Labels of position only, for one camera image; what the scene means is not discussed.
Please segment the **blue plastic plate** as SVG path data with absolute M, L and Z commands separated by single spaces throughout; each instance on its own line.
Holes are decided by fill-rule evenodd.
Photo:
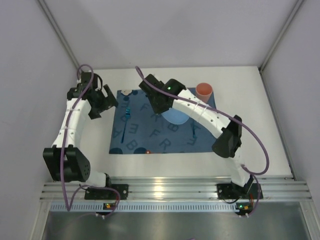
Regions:
M 182 111 L 170 108 L 161 114 L 165 120 L 173 125 L 182 125 L 189 120 L 189 116 Z

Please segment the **blue lettered cloth placemat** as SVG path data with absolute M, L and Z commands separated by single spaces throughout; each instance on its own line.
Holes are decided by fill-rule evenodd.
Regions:
M 174 154 L 212 151 L 212 145 L 216 139 L 207 129 L 194 120 L 196 138 L 193 138 L 192 118 L 181 125 L 169 123 L 161 114 L 153 112 L 142 90 L 118 90 L 116 100 L 118 107 L 115 109 L 113 118 L 110 154 Z M 131 116 L 126 125 L 124 142 L 121 143 L 127 107 L 130 107 Z

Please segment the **pink plastic cup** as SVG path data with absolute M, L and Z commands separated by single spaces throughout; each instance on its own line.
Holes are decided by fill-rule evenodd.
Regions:
M 208 103 L 212 93 L 213 93 L 212 86 L 206 82 L 199 83 L 195 87 L 195 96 L 201 101 L 203 101 L 204 103 Z

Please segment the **blue plastic spoon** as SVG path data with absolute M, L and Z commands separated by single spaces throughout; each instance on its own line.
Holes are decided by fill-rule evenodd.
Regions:
M 195 139 L 195 138 L 197 138 L 197 136 L 196 136 L 196 125 L 195 125 L 195 121 L 194 120 L 192 120 L 192 136 L 193 136 L 193 138 Z

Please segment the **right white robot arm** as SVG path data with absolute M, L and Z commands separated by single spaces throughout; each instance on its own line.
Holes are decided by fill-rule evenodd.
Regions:
M 185 85 L 176 79 L 163 83 L 149 74 L 143 77 L 139 87 L 148 98 L 153 112 L 162 114 L 169 109 L 180 111 L 201 124 L 215 138 L 212 151 L 225 159 L 230 170 L 231 182 L 244 187 L 250 179 L 240 160 L 242 126 L 228 117 L 213 111 L 212 107 L 198 99 Z

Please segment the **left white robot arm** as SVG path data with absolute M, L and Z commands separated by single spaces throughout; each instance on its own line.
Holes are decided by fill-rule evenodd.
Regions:
M 80 143 L 87 119 L 95 120 L 101 113 L 118 107 L 118 102 L 102 78 L 82 72 L 76 87 L 67 92 L 66 111 L 58 135 L 51 147 L 43 150 L 43 159 L 53 181 L 81 182 L 94 187 L 110 187 L 107 173 L 91 168 L 81 152 Z

